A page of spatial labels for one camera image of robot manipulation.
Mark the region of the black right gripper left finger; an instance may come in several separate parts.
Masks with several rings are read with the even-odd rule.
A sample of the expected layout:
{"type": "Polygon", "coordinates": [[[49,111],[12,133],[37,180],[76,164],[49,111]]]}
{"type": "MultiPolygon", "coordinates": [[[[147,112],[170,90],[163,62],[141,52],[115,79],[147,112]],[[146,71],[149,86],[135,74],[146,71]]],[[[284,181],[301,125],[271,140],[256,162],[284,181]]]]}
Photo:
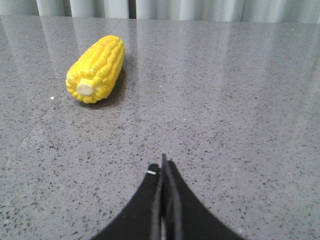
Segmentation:
{"type": "Polygon", "coordinates": [[[150,164],[144,179],[122,211],[94,240],[160,240],[162,176],[150,164]]]}

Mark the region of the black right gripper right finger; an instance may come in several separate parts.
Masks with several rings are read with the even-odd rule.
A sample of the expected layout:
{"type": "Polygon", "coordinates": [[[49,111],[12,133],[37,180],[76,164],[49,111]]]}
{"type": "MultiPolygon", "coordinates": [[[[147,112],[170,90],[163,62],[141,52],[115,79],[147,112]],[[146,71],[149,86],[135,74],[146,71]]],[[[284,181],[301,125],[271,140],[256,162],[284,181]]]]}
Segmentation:
{"type": "Polygon", "coordinates": [[[162,218],[167,240],[241,240],[194,195],[176,164],[162,155],[162,218]]]}

